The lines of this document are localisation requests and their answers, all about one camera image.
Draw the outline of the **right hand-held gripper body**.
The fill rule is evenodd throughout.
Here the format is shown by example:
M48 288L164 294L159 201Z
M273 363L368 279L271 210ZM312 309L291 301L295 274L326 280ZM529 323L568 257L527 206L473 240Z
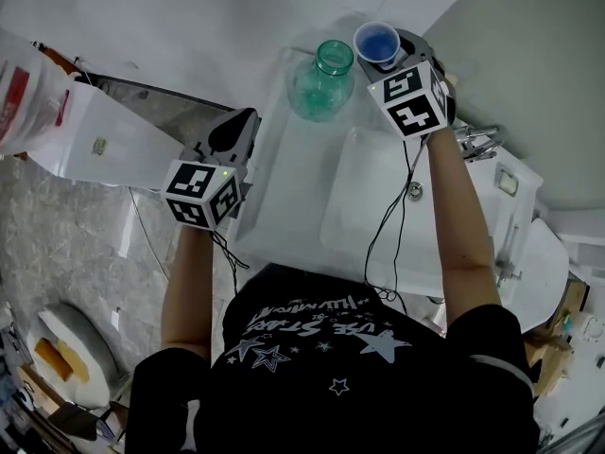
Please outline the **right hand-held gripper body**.
M450 125L450 93L430 61L421 61L371 83L368 91L379 111L403 140Z

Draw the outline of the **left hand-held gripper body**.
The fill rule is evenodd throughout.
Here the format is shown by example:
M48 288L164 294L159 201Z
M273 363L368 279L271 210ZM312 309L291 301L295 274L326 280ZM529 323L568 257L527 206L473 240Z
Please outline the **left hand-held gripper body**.
M251 170L249 156L227 160L189 151L160 162L160 194L178 223L216 230L240 214Z

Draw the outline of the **blue plastic cup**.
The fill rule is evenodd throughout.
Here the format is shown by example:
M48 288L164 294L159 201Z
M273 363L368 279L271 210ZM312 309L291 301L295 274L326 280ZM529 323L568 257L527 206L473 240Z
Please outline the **blue plastic cup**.
M399 54L401 41L396 30L382 22L368 22L354 34L354 49L364 61L390 69Z

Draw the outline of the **green glass jar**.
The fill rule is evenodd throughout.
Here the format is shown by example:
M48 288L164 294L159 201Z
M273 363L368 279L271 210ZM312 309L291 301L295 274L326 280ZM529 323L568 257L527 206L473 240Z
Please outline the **green glass jar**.
M312 59L288 71L286 92L300 118L325 122L336 116L354 90L354 51L339 40L323 42Z

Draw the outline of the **person's left forearm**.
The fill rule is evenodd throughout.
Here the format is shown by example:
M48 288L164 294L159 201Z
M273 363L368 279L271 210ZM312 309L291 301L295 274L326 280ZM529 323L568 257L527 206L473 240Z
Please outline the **person's left forearm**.
M164 296L161 345L182 348L211 359L214 242L201 230L185 226Z

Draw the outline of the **person's right forearm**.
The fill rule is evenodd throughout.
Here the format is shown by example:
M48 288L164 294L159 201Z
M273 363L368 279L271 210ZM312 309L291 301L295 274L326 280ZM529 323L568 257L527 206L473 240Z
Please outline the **person's right forearm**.
M498 305L493 246L454 133L435 131L427 142L442 289L448 324L484 305Z

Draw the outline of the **white sink vanity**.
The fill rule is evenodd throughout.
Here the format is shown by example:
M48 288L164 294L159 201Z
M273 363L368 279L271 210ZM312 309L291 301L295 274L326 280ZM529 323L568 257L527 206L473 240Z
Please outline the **white sink vanity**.
M354 93L326 122L298 117L286 92L288 71L307 49L285 48L263 114L249 178L252 184L230 238L258 258L320 274L367 282L408 304L442 296L433 195L426 150L404 142L386 123L353 69ZM511 261L518 280L499 290L523 330L546 322L566 288L568 254L534 215L542 178L503 144L492 159L466 162L485 216L496 260L512 225L519 232ZM519 181L510 197L494 185L502 164ZM411 182L423 197L410 201Z

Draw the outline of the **chrome faucet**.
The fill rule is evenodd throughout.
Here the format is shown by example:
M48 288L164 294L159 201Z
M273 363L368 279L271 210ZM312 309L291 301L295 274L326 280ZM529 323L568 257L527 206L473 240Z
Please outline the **chrome faucet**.
M454 129L462 158L465 162L492 159L504 143L501 129L497 125L475 128L466 125Z

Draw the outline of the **soap dish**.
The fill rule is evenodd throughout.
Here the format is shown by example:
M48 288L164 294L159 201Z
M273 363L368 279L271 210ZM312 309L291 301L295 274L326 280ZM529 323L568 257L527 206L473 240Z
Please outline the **soap dish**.
M515 197L519 188L517 177L502 164L495 169L494 185L510 197Z

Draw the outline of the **yellow cushion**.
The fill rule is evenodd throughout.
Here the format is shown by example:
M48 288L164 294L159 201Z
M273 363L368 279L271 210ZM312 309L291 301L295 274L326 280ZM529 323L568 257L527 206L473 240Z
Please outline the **yellow cushion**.
M72 369L72 374L81 383L88 383L90 380L89 369L87 364L82 360L79 354L63 340L58 340L57 349L63 360Z

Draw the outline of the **orange cushion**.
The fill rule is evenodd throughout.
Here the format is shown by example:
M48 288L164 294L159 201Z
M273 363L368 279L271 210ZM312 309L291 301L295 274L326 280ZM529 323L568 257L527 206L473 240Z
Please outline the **orange cushion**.
M73 368L49 340L45 338L39 339L35 346L35 352L49 365L62 381L66 381L73 374Z

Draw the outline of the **person's black star-print t-shirt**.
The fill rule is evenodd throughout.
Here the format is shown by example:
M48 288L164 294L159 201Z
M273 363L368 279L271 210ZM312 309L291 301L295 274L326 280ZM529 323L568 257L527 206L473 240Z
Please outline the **person's black star-print t-shirt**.
M126 454L536 454L520 325L502 306L440 336L357 283L277 265L237 293L214 363L135 369Z

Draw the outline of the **cardboard box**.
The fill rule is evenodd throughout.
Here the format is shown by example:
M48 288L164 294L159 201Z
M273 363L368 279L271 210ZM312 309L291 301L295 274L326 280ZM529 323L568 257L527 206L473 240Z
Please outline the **cardboard box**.
M573 354L571 330L579 319L588 285L571 278L552 316L524 334L534 398L548 395L562 377Z

